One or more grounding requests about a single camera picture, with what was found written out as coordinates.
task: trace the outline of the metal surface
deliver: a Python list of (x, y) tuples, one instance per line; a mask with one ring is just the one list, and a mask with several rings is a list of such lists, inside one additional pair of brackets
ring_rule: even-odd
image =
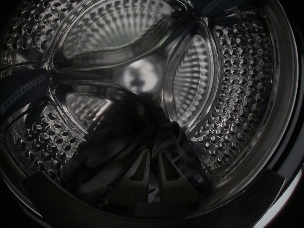
[(130, 102), (143, 119), (145, 104), (162, 107), (186, 132), (214, 185), (200, 212), (260, 173), (294, 107), (291, 26), (276, 0), (212, 21), (188, 1), (25, 3), (4, 39), (0, 77), (41, 67), (51, 83), (49, 101), (0, 127), (1, 149), (24, 176), (44, 171), (60, 183), (62, 166), (107, 110)]

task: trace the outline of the embossed dimple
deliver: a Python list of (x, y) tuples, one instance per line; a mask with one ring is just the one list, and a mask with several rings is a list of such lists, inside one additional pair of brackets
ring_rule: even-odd
[[(194, 147), (203, 146), (207, 152), (201, 158), (212, 180), (225, 175), (230, 163), (248, 146), (262, 123), (270, 99), (273, 63), (268, 29), (251, 20), (250, 15), (242, 20), (234, 25), (215, 25), (213, 29), (222, 52), (222, 91), (206, 124), (193, 136), (193, 141), (200, 142)], [(266, 45), (262, 51), (261, 43)]]

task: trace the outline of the crumpled cloth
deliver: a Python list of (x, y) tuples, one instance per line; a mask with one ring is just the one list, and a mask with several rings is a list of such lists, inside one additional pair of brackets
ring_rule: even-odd
[(115, 187), (136, 160), (139, 150), (150, 150), (150, 172), (158, 175), (158, 153), (162, 150), (184, 174), (189, 143), (177, 122), (170, 122), (162, 108), (141, 96), (146, 112), (143, 121), (129, 107), (116, 107), (106, 114), (87, 141), (78, 146), (60, 173), (60, 184), (70, 193), (92, 205), (100, 204), (108, 188)]
[(94, 202), (94, 196), (124, 176), (135, 161), (135, 152), (144, 149), (150, 150), (150, 166), (155, 173), (162, 150), (183, 170), (185, 152), (181, 145), (187, 140), (177, 122), (149, 124), (139, 134), (129, 136), (118, 136), (115, 129), (114, 125), (98, 131), (94, 139), (79, 145), (77, 155), (61, 171), (60, 182), (66, 189)]

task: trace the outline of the black fabric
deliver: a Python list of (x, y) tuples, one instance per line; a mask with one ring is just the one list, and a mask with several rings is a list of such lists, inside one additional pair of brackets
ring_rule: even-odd
[(61, 184), (70, 192), (89, 203), (97, 201), (107, 186), (118, 182), (136, 159), (139, 150), (150, 149), (151, 169), (158, 173), (158, 153), (168, 151), (176, 166), (182, 171), (186, 143), (177, 122), (167, 121), (147, 125), (140, 133), (116, 134), (117, 125), (96, 132), (87, 142), (79, 145), (76, 156), (66, 162), (61, 171)]

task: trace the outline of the washing machine drum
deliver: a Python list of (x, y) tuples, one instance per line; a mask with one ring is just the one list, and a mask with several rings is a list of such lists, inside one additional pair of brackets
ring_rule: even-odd
[(24, 0), (2, 175), (53, 227), (253, 226), (286, 178), (297, 49), (277, 0)]

